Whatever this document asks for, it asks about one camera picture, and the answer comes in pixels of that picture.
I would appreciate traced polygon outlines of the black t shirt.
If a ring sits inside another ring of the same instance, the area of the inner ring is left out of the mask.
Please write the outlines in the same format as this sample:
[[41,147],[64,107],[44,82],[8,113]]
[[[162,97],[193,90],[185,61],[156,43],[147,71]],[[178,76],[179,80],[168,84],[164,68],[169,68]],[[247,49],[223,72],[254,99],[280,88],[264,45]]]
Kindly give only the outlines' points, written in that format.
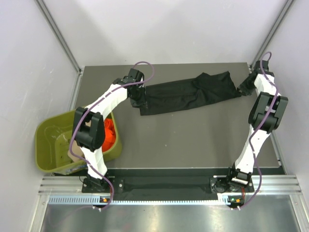
[[147,86],[147,105],[140,109],[141,116],[172,113],[211,105],[241,97],[230,72]]

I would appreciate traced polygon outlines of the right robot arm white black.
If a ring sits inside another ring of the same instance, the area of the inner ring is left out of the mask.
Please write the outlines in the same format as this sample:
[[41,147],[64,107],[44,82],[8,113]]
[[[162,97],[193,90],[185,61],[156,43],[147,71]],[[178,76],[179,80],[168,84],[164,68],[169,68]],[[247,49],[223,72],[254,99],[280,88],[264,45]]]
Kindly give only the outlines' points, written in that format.
[[230,191],[246,188],[251,183],[256,158],[267,138],[283,118],[288,98],[275,86],[274,73],[269,71],[268,60],[257,61],[250,75],[239,85],[244,96],[257,92],[257,99],[249,113],[249,134],[244,148],[225,179]]

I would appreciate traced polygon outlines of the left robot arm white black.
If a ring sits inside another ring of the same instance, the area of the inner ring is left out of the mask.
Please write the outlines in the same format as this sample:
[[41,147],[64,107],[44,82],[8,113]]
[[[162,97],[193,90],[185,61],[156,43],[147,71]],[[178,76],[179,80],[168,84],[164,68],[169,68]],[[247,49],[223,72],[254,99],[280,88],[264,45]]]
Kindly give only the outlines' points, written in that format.
[[106,139],[104,121],[126,99],[134,103],[140,101],[145,93],[144,82],[144,74],[131,68],[128,75],[114,80],[96,101],[86,107],[78,107],[74,112],[69,152],[86,162],[88,178],[98,191],[106,191],[110,184],[105,177],[107,167],[102,152]]

